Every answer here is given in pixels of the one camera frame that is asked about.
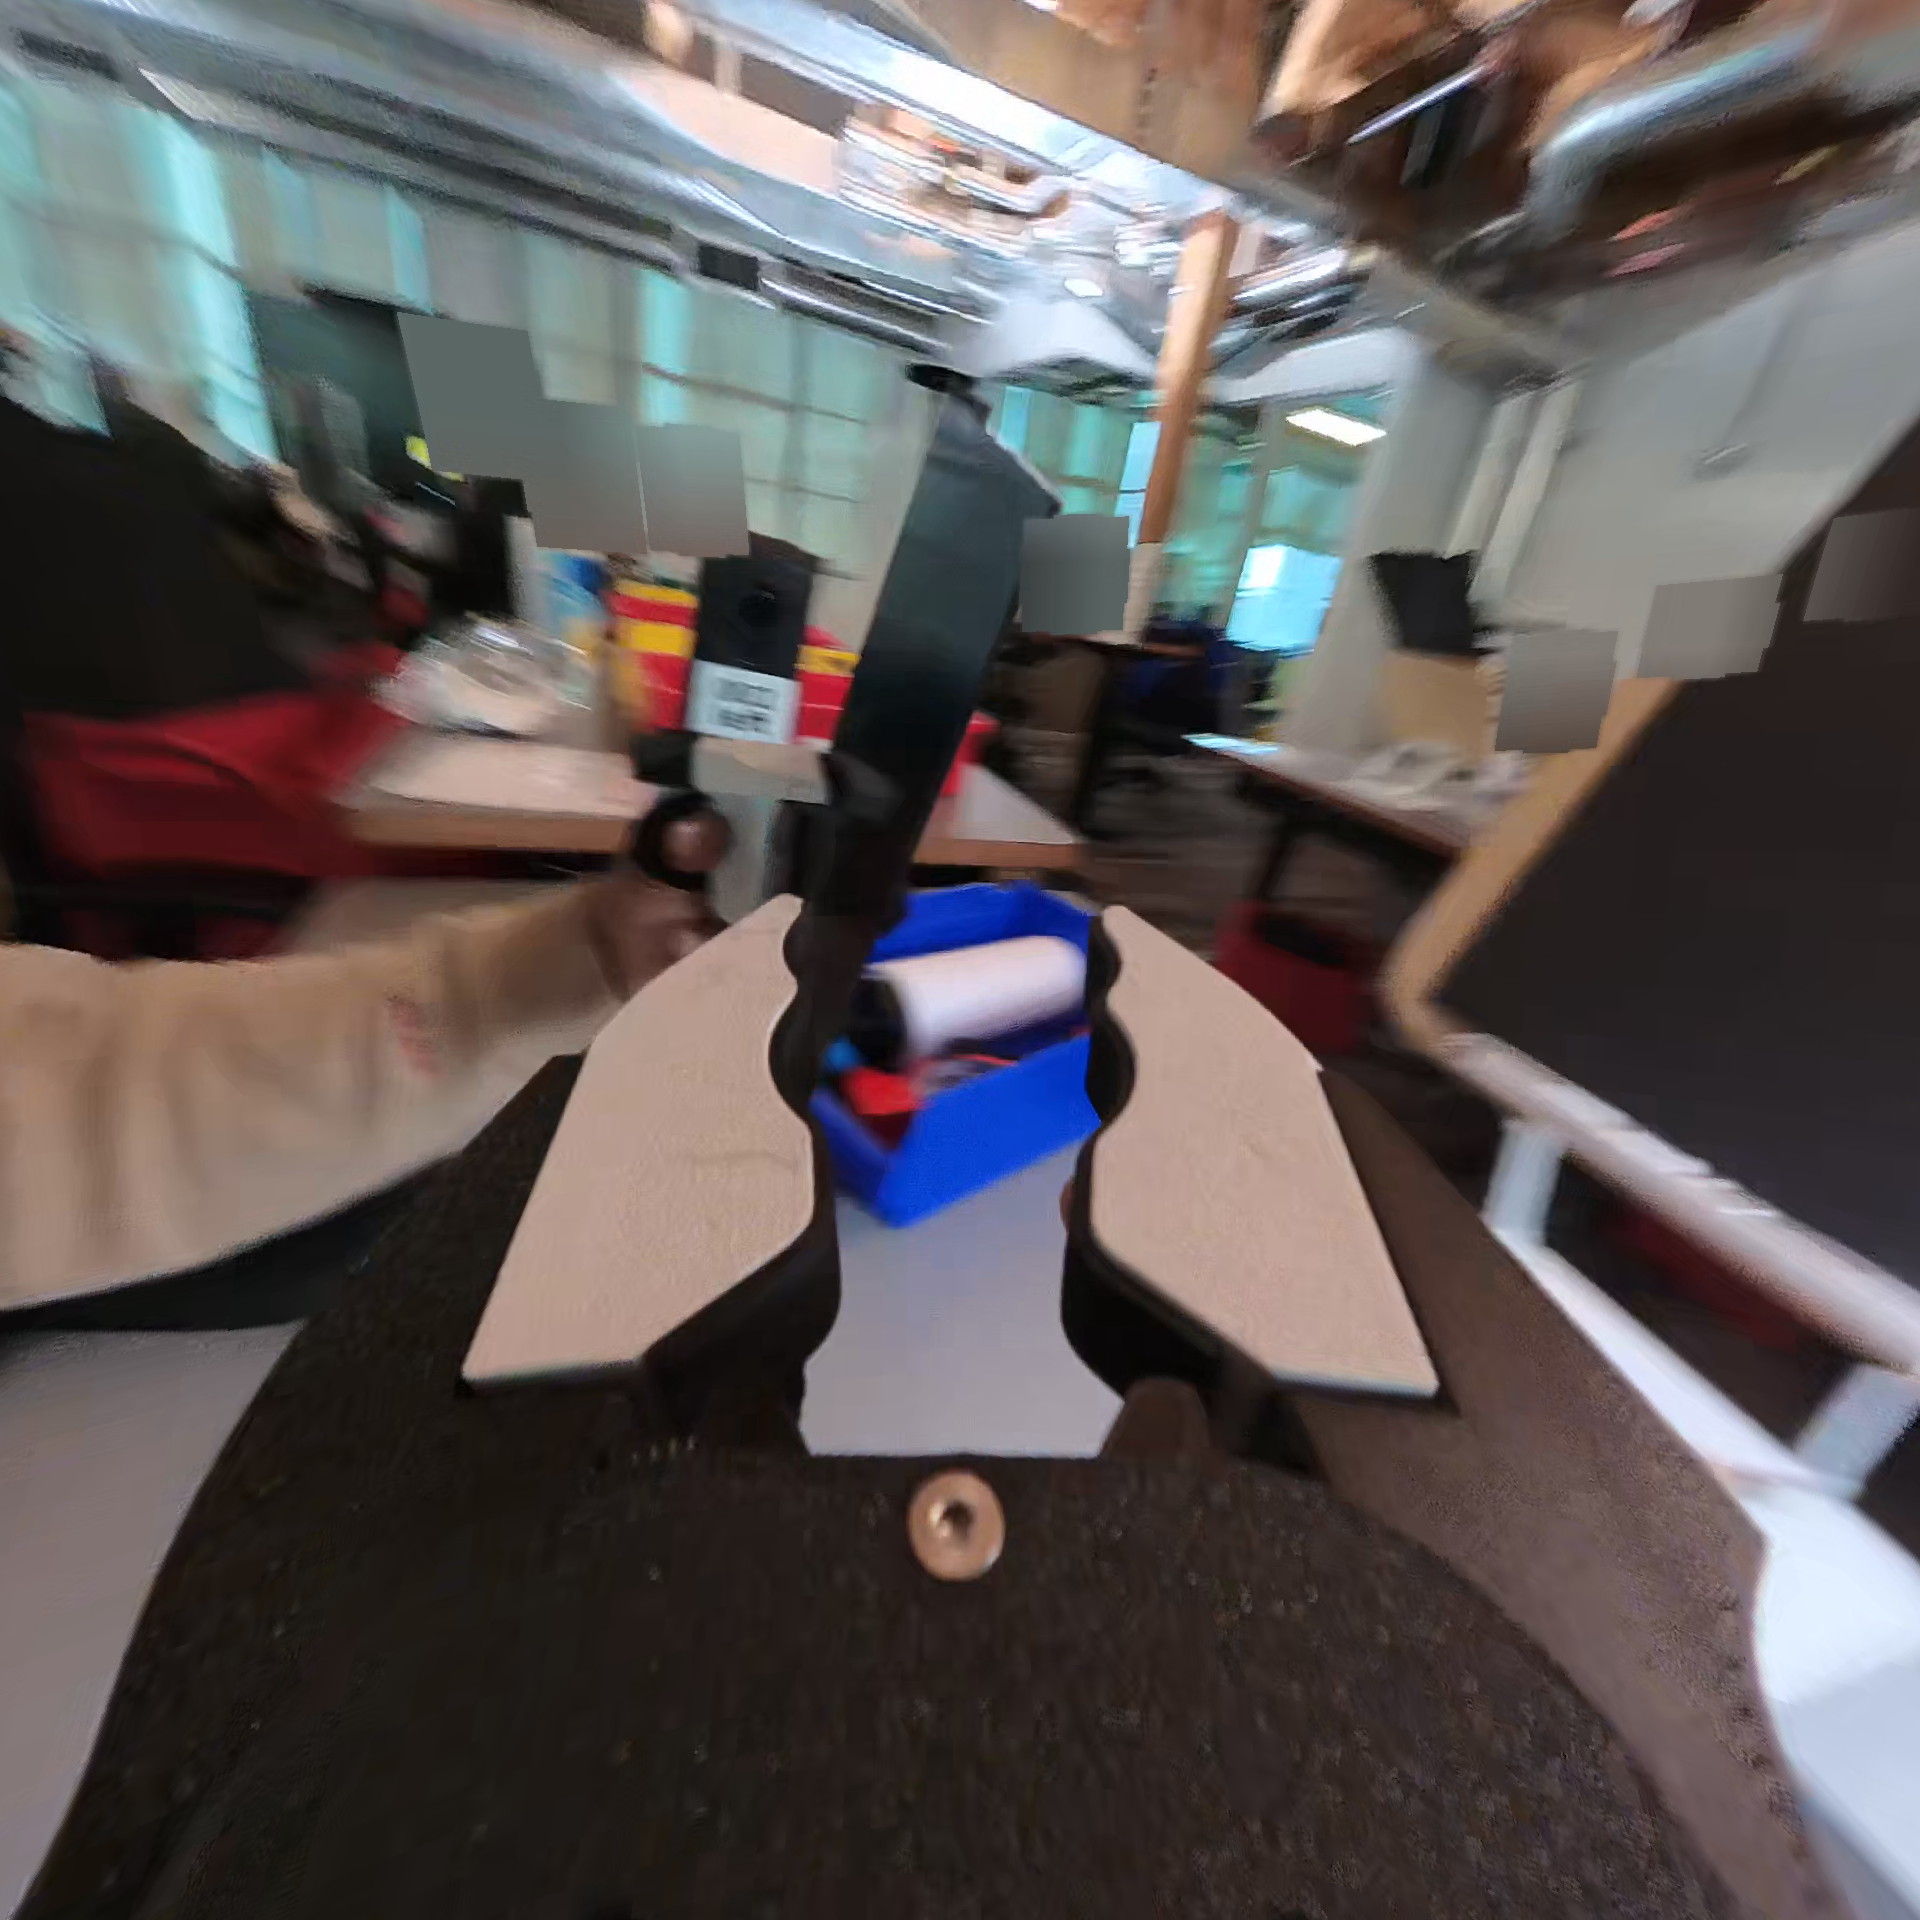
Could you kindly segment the grey top table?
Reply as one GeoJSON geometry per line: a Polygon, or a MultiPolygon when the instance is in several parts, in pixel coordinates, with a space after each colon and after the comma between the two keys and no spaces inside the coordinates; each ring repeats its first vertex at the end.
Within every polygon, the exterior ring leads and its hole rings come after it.
{"type": "MultiPolygon", "coordinates": [[[[334,807],[350,839],[370,848],[611,855],[652,801],[652,786],[611,753],[408,729],[348,782],[334,807]]],[[[1082,839],[971,767],[958,793],[932,810],[916,864],[1072,873],[1082,839]]]]}

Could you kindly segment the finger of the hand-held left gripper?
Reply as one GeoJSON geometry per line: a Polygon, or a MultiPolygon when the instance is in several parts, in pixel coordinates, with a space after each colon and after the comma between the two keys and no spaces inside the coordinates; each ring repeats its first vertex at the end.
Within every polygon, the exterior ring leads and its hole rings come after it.
{"type": "Polygon", "coordinates": [[[786,806],[839,807],[884,825],[901,802],[901,786],[864,760],[807,740],[695,738],[692,792],[730,842],[764,836],[786,806]]]}

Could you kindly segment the person's left forearm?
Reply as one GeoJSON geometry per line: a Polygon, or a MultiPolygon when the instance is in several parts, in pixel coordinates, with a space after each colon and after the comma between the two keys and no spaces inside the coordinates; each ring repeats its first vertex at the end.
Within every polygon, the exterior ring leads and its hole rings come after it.
{"type": "Polygon", "coordinates": [[[460,1153],[621,1007],[605,904],[262,963],[4,944],[3,1306],[180,1275],[460,1153]]]}

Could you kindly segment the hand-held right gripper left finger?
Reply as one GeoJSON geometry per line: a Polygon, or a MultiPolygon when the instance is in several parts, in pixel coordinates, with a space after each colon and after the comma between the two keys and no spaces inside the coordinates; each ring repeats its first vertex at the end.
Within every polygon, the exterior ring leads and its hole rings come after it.
{"type": "Polygon", "coordinates": [[[802,1443],[842,1259],[827,1148],[776,1076],[799,918],[795,896],[755,907],[588,1048],[464,1388],[608,1386],[658,1436],[802,1443]]]}

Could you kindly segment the white wipes canister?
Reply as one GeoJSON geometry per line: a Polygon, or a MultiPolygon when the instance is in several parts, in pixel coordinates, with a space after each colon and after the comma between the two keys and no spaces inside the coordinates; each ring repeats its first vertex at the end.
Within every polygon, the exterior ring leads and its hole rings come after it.
{"type": "Polygon", "coordinates": [[[608,564],[574,548],[538,548],[538,580],[544,628],[552,636],[565,699],[600,704],[603,651],[608,648],[608,564]]]}

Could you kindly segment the white paper roll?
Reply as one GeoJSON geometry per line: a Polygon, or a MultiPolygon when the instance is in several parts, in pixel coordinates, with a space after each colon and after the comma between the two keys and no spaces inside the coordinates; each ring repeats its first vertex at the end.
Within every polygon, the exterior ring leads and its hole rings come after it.
{"type": "Polygon", "coordinates": [[[869,1065],[914,1065],[1077,1017],[1085,982],[1085,950],[1059,936],[878,961],[854,986],[848,1043],[869,1065]]]}

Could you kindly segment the clear plastic bag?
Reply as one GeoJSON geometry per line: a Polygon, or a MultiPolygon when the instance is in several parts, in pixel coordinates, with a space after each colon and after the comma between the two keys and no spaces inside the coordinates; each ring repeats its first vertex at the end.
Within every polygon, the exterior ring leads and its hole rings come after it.
{"type": "Polygon", "coordinates": [[[539,737],[567,704],[567,655],[517,619],[466,616],[429,634],[374,698],[421,729],[539,737]]]}

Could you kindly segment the blue plastic bin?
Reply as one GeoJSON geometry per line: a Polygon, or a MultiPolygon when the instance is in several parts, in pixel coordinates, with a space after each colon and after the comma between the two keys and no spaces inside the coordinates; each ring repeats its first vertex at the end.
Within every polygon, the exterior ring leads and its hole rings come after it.
{"type": "MultiPolygon", "coordinates": [[[[1088,907],[1034,882],[958,886],[907,899],[866,968],[1026,936],[1088,954],[1090,926],[1088,907]]],[[[842,1192],[890,1227],[914,1225],[1088,1138],[1088,984],[1077,1017],[892,1070],[843,1032],[808,1107],[842,1192]]]]}

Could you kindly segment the red chair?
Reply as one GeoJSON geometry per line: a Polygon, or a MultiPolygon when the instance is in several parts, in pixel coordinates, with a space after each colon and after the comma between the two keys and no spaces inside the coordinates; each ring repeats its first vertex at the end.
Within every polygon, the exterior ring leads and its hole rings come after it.
{"type": "Polygon", "coordinates": [[[4,801],[13,936],[107,961],[275,954],[322,886],[376,870],[343,795],[406,729],[363,680],[132,718],[27,713],[4,801]]]}

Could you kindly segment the wooden desk with black legs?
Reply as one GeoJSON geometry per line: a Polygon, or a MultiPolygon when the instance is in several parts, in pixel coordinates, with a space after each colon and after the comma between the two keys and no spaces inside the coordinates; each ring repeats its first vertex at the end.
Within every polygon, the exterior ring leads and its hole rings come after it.
{"type": "Polygon", "coordinates": [[[1482,828],[1460,799],[1431,806],[1379,795],[1357,775],[1357,762],[1338,753],[1187,735],[1190,753],[1211,758],[1234,775],[1234,792],[1268,819],[1250,899],[1278,900],[1291,859],[1307,844],[1368,858],[1399,882],[1423,892],[1456,863],[1482,828]]]}

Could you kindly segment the black divider plate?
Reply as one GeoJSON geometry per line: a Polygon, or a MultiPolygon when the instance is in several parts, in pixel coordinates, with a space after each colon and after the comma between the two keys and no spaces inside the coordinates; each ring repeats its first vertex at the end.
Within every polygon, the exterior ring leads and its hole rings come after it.
{"type": "Polygon", "coordinates": [[[1014,619],[1024,540],[1056,494],[995,440],[976,391],[948,377],[879,580],[827,754],[830,801],[807,832],[797,984],[851,982],[895,921],[922,836],[1014,619]]]}

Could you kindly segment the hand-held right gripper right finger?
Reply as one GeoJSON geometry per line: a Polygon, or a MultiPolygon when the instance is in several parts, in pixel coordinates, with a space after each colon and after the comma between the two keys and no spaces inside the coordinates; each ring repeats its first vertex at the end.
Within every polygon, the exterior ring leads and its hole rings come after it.
{"type": "Polygon", "coordinates": [[[1439,1409],[1443,1378],[1324,1070],[1138,913],[1088,932],[1088,1097],[1062,1331],[1112,1394],[1176,1384],[1234,1449],[1284,1406],[1439,1409]]]}

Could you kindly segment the person's left hand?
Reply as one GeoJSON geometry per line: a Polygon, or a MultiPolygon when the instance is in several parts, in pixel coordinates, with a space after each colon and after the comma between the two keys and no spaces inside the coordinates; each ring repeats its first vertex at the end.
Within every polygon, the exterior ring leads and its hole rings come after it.
{"type": "Polygon", "coordinates": [[[631,1002],[716,930],[707,879],[730,854],[730,828],[707,806],[640,825],[638,854],[588,882],[588,942],[611,995],[631,1002]]]}

